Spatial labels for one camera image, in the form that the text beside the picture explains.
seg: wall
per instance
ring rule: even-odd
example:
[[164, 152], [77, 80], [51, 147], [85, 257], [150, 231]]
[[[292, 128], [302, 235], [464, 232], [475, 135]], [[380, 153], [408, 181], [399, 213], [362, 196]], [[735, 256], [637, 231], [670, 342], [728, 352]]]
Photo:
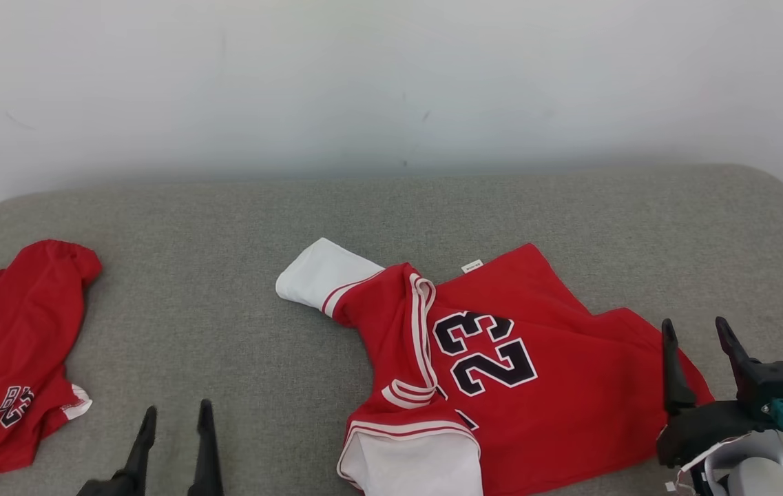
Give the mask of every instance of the wall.
[[0, 200], [707, 161], [783, 179], [783, 0], [0, 0]]

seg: jersey number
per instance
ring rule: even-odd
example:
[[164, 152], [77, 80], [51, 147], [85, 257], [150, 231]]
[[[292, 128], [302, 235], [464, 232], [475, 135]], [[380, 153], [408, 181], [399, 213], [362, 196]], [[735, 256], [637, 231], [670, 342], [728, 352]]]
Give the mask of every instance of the jersey number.
[[474, 352], [459, 358], [450, 370], [461, 392], [476, 396], [486, 391], [480, 376], [489, 377], [507, 387], [519, 386], [539, 375], [532, 366], [523, 338], [510, 340], [513, 321], [472, 311], [461, 311], [435, 324], [435, 338], [441, 351], [450, 357], [468, 351], [466, 339], [485, 331], [495, 346], [497, 357]]

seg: gray fabric surface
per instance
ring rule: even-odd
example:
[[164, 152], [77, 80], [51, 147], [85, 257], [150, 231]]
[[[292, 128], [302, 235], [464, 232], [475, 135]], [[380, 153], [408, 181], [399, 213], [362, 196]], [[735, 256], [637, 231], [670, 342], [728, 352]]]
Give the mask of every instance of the gray fabric surface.
[[[747, 167], [33, 195], [0, 204], [0, 267], [43, 238], [101, 257], [67, 359], [94, 405], [45, 440], [32, 467], [0, 475], [0, 494], [70, 496], [111, 476], [150, 404], [149, 494], [184, 494], [203, 397], [227, 494], [356, 494], [335, 461], [369, 392], [366, 355], [356, 333], [274, 292], [320, 236], [384, 266], [410, 261], [435, 282], [535, 242], [595, 313], [672, 318], [719, 398], [735, 387], [716, 315], [757, 358], [783, 360], [783, 185]], [[655, 495], [671, 475], [647, 462], [554, 494]]]

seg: basketball jersey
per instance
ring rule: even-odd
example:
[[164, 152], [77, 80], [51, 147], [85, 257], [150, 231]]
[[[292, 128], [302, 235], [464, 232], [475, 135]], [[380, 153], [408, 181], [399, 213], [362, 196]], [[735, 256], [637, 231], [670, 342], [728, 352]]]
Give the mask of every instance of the basketball jersey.
[[590, 314], [534, 245], [435, 288], [322, 238], [275, 289], [363, 338], [373, 392], [337, 471], [368, 496], [540, 493], [655, 453], [660, 333], [627, 309]]
[[83, 290], [99, 272], [93, 251], [54, 240], [23, 248], [0, 270], [0, 472], [30, 465], [44, 437], [92, 405], [64, 377], [64, 358]]

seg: clothing tag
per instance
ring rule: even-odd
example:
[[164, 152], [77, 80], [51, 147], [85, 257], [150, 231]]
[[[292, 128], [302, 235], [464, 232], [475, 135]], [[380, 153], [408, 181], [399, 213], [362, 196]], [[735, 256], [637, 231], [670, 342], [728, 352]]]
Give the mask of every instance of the clothing tag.
[[467, 264], [466, 266], [461, 268], [461, 272], [469, 273], [470, 271], [474, 270], [475, 268], [479, 268], [483, 266], [482, 260], [474, 260], [470, 264]]

